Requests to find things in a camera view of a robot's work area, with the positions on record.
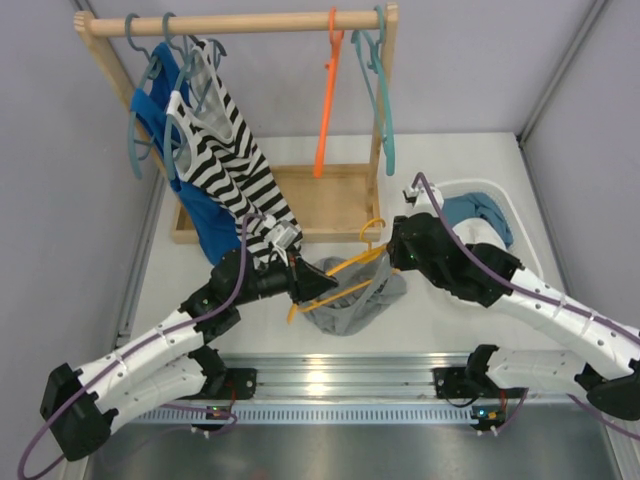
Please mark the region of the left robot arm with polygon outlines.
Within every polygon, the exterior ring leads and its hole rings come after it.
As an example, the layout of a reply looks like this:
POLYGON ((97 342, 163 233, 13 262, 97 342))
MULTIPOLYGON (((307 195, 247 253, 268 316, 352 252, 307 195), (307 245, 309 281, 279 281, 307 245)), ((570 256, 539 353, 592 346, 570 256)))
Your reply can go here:
POLYGON ((97 360, 53 369, 41 416, 63 457, 81 460, 150 410, 220 394, 227 368, 210 344, 239 322, 239 306, 280 294, 305 303, 337 285, 293 249, 261 267, 244 250, 231 250, 208 282, 156 327, 97 360))

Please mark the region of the yellow plastic hanger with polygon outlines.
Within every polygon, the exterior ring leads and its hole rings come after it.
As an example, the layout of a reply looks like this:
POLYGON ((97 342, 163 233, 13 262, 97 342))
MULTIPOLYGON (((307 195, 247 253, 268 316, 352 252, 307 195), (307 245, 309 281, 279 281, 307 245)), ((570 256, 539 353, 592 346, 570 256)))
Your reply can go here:
MULTIPOLYGON (((362 228, 360 229, 359 232, 359 237, 358 240, 362 243, 366 244, 366 249, 354 256, 351 257, 345 261, 343 261, 342 263, 340 263, 339 265, 337 265, 336 267, 330 269, 329 271, 327 271, 327 274, 329 275, 333 275, 336 273, 339 273, 343 270, 345 270, 347 267, 354 265, 356 263, 358 264, 362 264, 362 265, 367 265, 369 263, 372 263, 374 260, 376 260, 378 257, 380 257, 386 250, 386 243, 382 243, 377 247, 373 247, 373 241, 372 240, 366 240, 365 239, 365 234, 373 227, 373 226, 381 226, 381 227, 385 227, 386 226, 386 221, 381 218, 381 217, 377 217, 377 218, 373 218, 372 220, 367 221, 362 228)), ((310 304, 307 307, 300 307, 297 304, 293 303, 288 311, 287 314, 287 324, 291 325, 294 321, 294 318, 296 316, 297 313, 307 313, 313 310, 316 310, 319 307, 322 306, 326 306, 330 303, 333 303, 349 294, 355 293, 356 291, 365 288, 367 286, 369 286, 372 283, 371 280, 366 280, 363 282, 360 282, 359 284, 356 284, 355 286, 352 287, 348 287, 348 288, 343 288, 342 290, 340 290, 338 293, 333 294, 329 297, 327 297, 326 299, 322 299, 322 300, 311 300, 310 304)))

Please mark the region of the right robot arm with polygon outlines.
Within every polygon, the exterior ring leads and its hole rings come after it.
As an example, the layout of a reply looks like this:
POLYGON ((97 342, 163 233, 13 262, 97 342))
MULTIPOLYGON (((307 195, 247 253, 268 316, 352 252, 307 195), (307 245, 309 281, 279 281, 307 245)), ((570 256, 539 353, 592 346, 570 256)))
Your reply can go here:
POLYGON ((391 265, 418 271, 453 297, 512 317, 560 344, 557 351, 479 345, 464 370, 478 396, 531 389, 585 399, 627 421, 639 418, 639 333, 552 288, 499 245, 464 244, 429 213, 397 216, 391 265))

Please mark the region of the grey tank top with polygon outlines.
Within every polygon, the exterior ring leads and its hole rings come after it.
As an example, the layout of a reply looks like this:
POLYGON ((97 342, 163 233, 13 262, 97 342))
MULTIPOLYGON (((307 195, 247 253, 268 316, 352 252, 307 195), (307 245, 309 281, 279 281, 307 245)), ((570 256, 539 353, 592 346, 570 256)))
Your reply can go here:
POLYGON ((372 283, 333 303, 302 313, 307 321, 327 335, 346 337, 359 333, 407 293, 405 279, 392 268, 386 253, 372 263, 356 263, 331 276, 338 280, 338 287, 316 300, 326 299, 366 280, 372 283))

